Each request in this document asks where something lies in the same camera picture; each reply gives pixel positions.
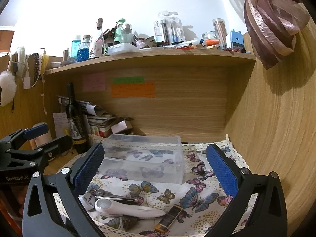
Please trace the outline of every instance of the white remote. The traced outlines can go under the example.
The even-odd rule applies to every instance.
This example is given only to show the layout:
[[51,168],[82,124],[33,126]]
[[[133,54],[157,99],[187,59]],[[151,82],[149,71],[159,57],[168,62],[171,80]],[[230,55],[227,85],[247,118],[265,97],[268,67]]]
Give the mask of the white remote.
[[165,211],[156,208],[127,205],[108,199],[98,199],[94,207],[96,211],[108,217],[129,215],[140,219],[148,219],[165,215]]

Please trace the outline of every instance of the wooden shelf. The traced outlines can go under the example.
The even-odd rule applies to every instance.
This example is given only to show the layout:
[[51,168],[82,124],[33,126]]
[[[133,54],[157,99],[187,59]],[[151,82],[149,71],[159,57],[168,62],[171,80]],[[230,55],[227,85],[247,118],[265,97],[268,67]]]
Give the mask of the wooden shelf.
[[168,66],[242,66],[255,63],[252,54],[217,50],[159,50],[130,52],[78,62],[60,68],[49,69],[45,75],[54,73],[101,72],[112,69]]

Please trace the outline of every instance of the white wall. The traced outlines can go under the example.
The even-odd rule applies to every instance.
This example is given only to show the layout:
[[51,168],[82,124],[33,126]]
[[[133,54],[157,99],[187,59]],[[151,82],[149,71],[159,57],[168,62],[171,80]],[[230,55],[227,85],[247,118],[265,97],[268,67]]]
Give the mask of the white wall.
[[154,35],[157,13],[164,10],[179,13],[187,40],[214,30],[214,18],[223,18],[228,31],[246,32],[229,0],[10,0],[0,25],[16,21],[12,50],[25,46],[33,53],[45,47],[48,54],[62,56],[76,34],[92,33],[97,18],[103,18],[103,30],[125,18],[139,36],[148,37]]

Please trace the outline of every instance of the clear plastic box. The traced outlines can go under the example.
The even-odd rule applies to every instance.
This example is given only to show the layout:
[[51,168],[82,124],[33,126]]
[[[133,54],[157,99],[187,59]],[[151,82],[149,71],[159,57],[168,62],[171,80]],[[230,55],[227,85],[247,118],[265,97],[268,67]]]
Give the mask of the clear plastic box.
[[124,42],[124,43],[119,43],[114,46],[110,46],[107,49],[107,53],[108,55],[117,55],[117,54],[126,53],[126,52],[137,52],[138,50],[139,49],[136,46],[128,42]]
[[113,134],[103,142],[105,158],[99,172],[107,178],[182,184],[181,139]]

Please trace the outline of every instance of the orange cap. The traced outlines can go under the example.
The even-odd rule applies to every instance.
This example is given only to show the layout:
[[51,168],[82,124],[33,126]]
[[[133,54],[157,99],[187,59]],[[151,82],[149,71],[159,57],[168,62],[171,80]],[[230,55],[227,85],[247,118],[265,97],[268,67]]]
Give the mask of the orange cap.
[[206,39],[207,46],[216,45],[219,44],[219,42],[219,39]]

